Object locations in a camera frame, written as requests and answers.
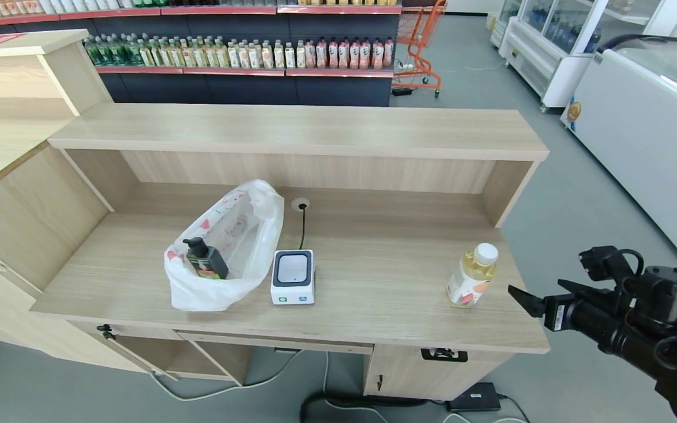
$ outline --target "white scanner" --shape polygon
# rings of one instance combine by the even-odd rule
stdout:
[[[279,250],[273,257],[271,300],[277,306],[315,303],[312,250]]]

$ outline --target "freezer lid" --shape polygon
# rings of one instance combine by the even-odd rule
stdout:
[[[677,83],[677,38],[636,36],[606,47]]]

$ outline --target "wooden checkout counter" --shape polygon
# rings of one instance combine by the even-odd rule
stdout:
[[[506,291],[524,282],[498,229],[548,155],[518,112],[115,104],[86,35],[0,43],[0,340],[238,385],[253,346],[364,354],[365,394],[436,400],[548,351]],[[162,253],[251,179],[311,201],[315,305],[273,305],[264,282],[221,313],[175,310]],[[279,248],[293,249],[301,214],[284,213]],[[483,241],[497,276],[462,310],[444,287]]]

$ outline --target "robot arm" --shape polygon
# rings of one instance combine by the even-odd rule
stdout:
[[[623,257],[633,254],[636,271]],[[615,280],[615,289],[596,289],[559,279],[569,294],[538,298],[509,286],[508,292],[534,318],[545,316],[553,332],[576,330],[600,351],[623,358],[656,380],[677,417],[677,268],[647,267],[641,254],[594,247],[579,255],[593,281]]]

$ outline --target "chest freezer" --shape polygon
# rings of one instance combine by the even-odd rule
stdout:
[[[677,38],[609,41],[561,120],[677,247]]]

